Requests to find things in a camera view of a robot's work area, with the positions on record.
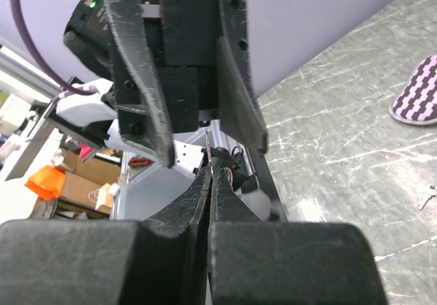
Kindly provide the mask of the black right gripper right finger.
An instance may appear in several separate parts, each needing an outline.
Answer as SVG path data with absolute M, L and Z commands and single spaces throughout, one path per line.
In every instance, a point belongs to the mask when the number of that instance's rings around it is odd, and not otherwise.
M 214 174 L 209 228 L 214 304 L 386 304 L 373 252 L 348 223 L 264 222 Z

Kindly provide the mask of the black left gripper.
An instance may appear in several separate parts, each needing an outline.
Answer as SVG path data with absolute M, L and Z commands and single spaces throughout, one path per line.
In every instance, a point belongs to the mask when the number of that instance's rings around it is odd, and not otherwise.
M 159 5 L 160 18 L 143 23 L 141 2 Z M 267 152 L 268 129 L 251 79 L 246 0 L 104 0 L 104 5 L 125 144 L 172 167 L 172 131 L 194 132 L 205 120 L 201 112 L 218 108 L 221 131 L 259 154 Z

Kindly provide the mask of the key with panda keychain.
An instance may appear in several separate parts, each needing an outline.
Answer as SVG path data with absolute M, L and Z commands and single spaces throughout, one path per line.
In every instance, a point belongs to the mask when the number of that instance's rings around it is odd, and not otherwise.
M 210 139 L 209 139 L 208 130 L 205 130 L 205 138 L 206 138 L 206 153 L 207 153 L 207 157 L 208 157 L 208 166 L 209 166 L 210 171 L 211 171 L 211 176 L 214 177 L 214 169 L 213 169 L 213 164 L 212 164 L 212 154 L 211 154 L 211 146 L 210 146 Z

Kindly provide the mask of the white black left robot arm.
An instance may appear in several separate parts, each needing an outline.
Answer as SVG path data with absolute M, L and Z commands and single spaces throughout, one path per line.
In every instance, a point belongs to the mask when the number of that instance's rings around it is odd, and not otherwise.
M 175 168 L 183 135 L 217 121 L 267 152 L 247 0 L 79 0 L 62 39 L 85 73 L 68 77 L 50 118 L 78 142 Z

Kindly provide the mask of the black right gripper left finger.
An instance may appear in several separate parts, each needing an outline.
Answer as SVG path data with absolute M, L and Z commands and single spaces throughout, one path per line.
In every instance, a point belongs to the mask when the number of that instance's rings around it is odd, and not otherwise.
M 204 304 L 212 176 L 146 220 L 1 225 L 2 304 Z

